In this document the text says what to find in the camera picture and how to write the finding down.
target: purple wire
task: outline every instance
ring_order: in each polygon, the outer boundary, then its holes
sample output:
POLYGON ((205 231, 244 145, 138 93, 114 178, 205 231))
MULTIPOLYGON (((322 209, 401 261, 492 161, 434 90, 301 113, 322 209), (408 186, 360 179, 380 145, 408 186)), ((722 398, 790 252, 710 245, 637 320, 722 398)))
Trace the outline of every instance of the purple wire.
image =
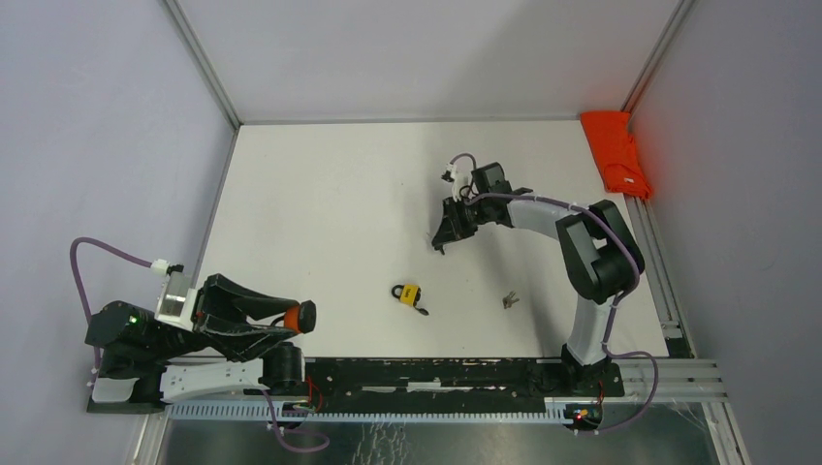
MULTIPOLYGON (((69 248, 69 259, 72 263, 72 274, 75 276, 75 284, 78 288, 79 294, 79 302, 82 305, 82 313, 85 315, 85 322, 86 324, 91 322, 91 307, 88 305, 88 297, 85 295, 85 287, 82 285, 82 278, 79 276, 79 267, 77 263, 77 249, 78 246, 82 243, 95 245, 100 247, 101 249, 109 252, 111 254, 116 255, 117 257, 127 260, 132 264, 138 264, 140 266, 144 266, 146 268, 151 267, 151 262, 147 262, 143 259, 138 259, 137 257, 127 254, 116 247, 112 247, 108 245, 106 242, 102 240, 97 240, 93 237, 78 237, 72 242, 71 248, 69 248)), ((94 348, 94 368, 100 369, 100 348, 94 348)))
POLYGON ((477 169, 477 157, 475 157, 474 155, 472 155, 472 154, 470 154, 470 153, 468 153, 468 152, 465 152, 465 153, 460 153, 460 154, 459 154, 459 155, 457 155, 456 157, 452 158, 452 159, 451 159, 451 162, 449 162, 449 163, 450 163, 451 165, 453 165, 453 164, 454 164, 454 163, 456 163, 456 162, 457 162, 457 160, 459 160, 460 158, 470 158, 470 159, 471 159, 471 163, 474 165, 474 170, 476 170, 476 169, 477 169))
POLYGON ((598 429, 596 431, 579 431, 586 436, 593 436, 597 434, 607 433, 609 431, 615 431, 618 429, 622 429, 625 426, 632 424, 634 421, 639 419, 642 415, 644 415, 648 409, 650 408, 650 403, 653 401, 653 396, 656 395, 656 389, 659 387, 659 365, 656 363, 656 358, 652 356, 650 353, 646 351, 633 351, 628 352, 626 354, 614 354, 611 350, 608 349, 608 341, 611 340, 611 333, 614 330, 614 321, 617 318, 617 307, 619 303, 622 302, 629 294, 634 292, 635 289, 640 285, 640 269, 637 266, 636 260, 634 260, 633 256, 631 256, 630 252, 628 252, 628 248, 625 247, 625 244, 619 240, 619 237, 602 221, 598 216, 594 215, 592 211, 588 210, 587 208, 583 208, 578 205, 574 205, 568 203, 567 201, 558 201, 555 199, 551 199, 548 197, 540 197, 540 196, 515 196, 512 194, 497 194, 494 192, 488 192, 485 194, 480 194, 479 196, 467 201, 466 204, 470 205, 472 203, 478 202, 482 199, 487 198, 495 198, 495 199, 507 199, 511 201, 533 201, 533 202, 544 202, 549 203, 551 205, 561 206, 563 208, 568 208, 569 210, 579 211, 583 213, 583 215, 587 216, 591 220, 593 220, 597 226, 599 226, 602 231, 608 236, 608 238, 614 242, 616 248, 619 249, 619 252, 625 256, 628 260, 628 263, 631 265, 631 271, 634 274, 634 282, 630 288, 627 290, 619 293, 616 297, 614 297, 614 302, 611 304, 611 311, 608 313, 608 322, 605 325, 605 335, 602 338, 602 350, 605 354, 613 359, 626 359, 632 357, 645 357, 650 360, 650 364, 653 366, 653 384, 650 387, 650 393, 648 394, 648 399, 645 401, 643 406, 640 410, 637 411, 632 417, 626 419, 625 421, 621 421, 617 424, 613 424, 611 426, 606 426, 604 428, 598 429))
POLYGON ((315 437, 315 438, 320 438, 320 439, 323 440, 323 444, 321 444, 319 446, 314 446, 312 448, 295 448, 294 446, 286 443, 285 438, 283 438, 282 433, 280 433, 280 427, 277 424, 277 415, 274 412, 274 403, 271 402, 271 396, 269 396, 269 394, 267 392, 265 392, 264 390, 260 390, 260 392, 263 393, 263 397, 265 397, 266 402, 269 403, 269 411, 271 412, 271 423, 273 423, 273 426, 274 426, 273 427, 274 435, 277 437, 277 442, 280 443, 280 446, 282 446, 283 449, 289 450, 291 452, 296 452, 296 453, 312 453, 312 452, 319 452, 320 450, 323 450, 323 449, 327 448, 329 446, 329 444, 332 442, 332 440, 329 439, 328 436, 326 436, 325 434, 323 434, 319 431, 307 431, 307 430, 303 430, 303 429, 286 429, 285 432, 288 433, 288 434, 301 434, 303 436, 312 436, 312 437, 315 437))

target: purple cable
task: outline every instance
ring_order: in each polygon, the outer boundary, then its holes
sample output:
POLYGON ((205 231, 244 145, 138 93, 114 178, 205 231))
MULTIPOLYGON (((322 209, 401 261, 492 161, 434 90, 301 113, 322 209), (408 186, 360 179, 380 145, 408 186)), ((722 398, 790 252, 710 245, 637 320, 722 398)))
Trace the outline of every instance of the purple cable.
POLYGON ((617 235, 602 221, 598 216, 594 215, 593 212, 588 210, 587 208, 583 208, 578 205, 574 205, 568 203, 567 201, 558 201, 555 199, 551 199, 548 197, 539 197, 539 196, 515 196, 511 194, 497 194, 493 192, 488 192, 485 194, 480 194, 479 196, 471 199, 470 201, 466 201, 466 204, 470 205, 472 203, 478 202, 482 199, 487 198, 495 198, 495 199, 507 199, 510 201, 533 201, 533 202, 544 202, 549 203, 551 205, 561 206, 563 208, 567 208, 569 210, 579 211, 583 213, 583 215, 587 216, 591 220, 599 226, 602 231, 608 236, 608 238, 614 242, 616 248, 619 249, 619 252, 625 256, 625 259, 628 260, 628 263, 631 265, 631 271, 634 274, 634 282, 630 288, 627 290, 619 293, 616 297, 614 297, 614 302, 611 304, 611 311, 608 314, 608 323, 605 325, 605 335, 602 338, 602 351, 605 354, 613 359, 626 359, 632 357, 646 357, 650 360, 650 364, 653 366, 653 384, 650 387, 650 393, 648 394, 648 399, 645 401, 645 404, 634 414, 631 418, 626 419, 625 421, 621 421, 617 424, 607 426, 605 428, 598 429, 596 431, 579 431, 586 436, 594 436, 597 434, 607 433, 609 431, 615 431, 625 426, 630 425, 637 419, 639 419, 642 415, 644 415, 648 409, 650 408, 650 403, 653 401, 653 396, 656 395, 656 389, 659 386, 659 365, 656 363, 656 358, 652 356, 650 353, 645 351, 633 351, 628 352, 626 354, 614 354, 611 350, 608 349, 608 341, 611 340, 611 333, 614 330, 614 321, 617 318, 617 307, 619 303, 622 302, 629 294, 634 292, 635 289, 640 284, 640 269, 637 266, 637 262, 634 260, 633 256, 631 256, 630 252, 628 252, 628 248, 625 247, 625 244, 622 243, 621 240, 617 237, 617 235))
POLYGON ((265 392, 264 390, 260 390, 260 392, 263 393, 263 397, 265 397, 266 402, 269 403, 269 411, 271 412, 271 423, 273 423, 274 435, 277 437, 277 442, 280 443, 280 446, 282 446, 283 449, 289 450, 289 451, 295 452, 295 453, 312 453, 312 452, 319 452, 320 450, 323 450, 323 449, 327 448, 329 446, 329 444, 332 442, 332 440, 329 439, 328 436, 326 436, 325 434, 320 433, 318 431, 306 431, 306 430, 302 430, 302 429, 286 429, 285 432, 288 433, 288 434, 301 434, 303 436, 312 436, 312 437, 315 437, 315 438, 320 438, 320 439, 323 440, 323 444, 321 444, 319 446, 314 446, 312 448, 295 448, 294 446, 286 443, 285 438, 283 438, 283 434, 280 432, 280 427, 277 424, 277 416, 274 413, 274 403, 271 402, 271 396, 269 396, 269 394, 267 392, 265 392))
MULTIPOLYGON (((85 295, 85 287, 82 285, 82 278, 79 276, 79 267, 77 263, 77 248, 80 244, 86 243, 91 245, 96 245, 101 249, 109 252, 111 254, 115 254, 117 257, 127 260, 132 264, 138 264, 140 266, 144 266, 146 268, 151 267, 151 262, 147 262, 142 259, 138 259, 137 257, 127 254, 116 247, 111 247, 106 242, 102 240, 97 240, 92 237, 78 237, 77 239, 72 242, 71 248, 69 248, 69 259, 72 263, 72 274, 75 276, 75 284, 78 287, 78 294, 79 294, 79 302, 82 305, 82 313, 85 314, 85 322, 88 324, 91 321, 91 307, 88 305, 88 297, 85 295)), ((95 347, 94 348, 94 368, 100 369, 100 349, 95 347)))
POLYGON ((460 158, 470 158, 470 159, 471 159, 471 163, 474 165, 474 170, 476 170, 476 169, 477 169, 477 157, 473 156, 472 154, 470 154, 470 153, 468 153, 468 152, 465 152, 465 153, 460 153, 460 154, 459 154, 459 155, 457 155, 456 157, 452 158, 452 159, 451 159, 451 161, 450 161, 450 162, 448 162, 448 163, 449 163, 449 164, 451 164, 451 165, 453 165, 453 164, 454 164, 454 163, 456 163, 456 162, 457 162, 457 160, 459 160, 460 158))

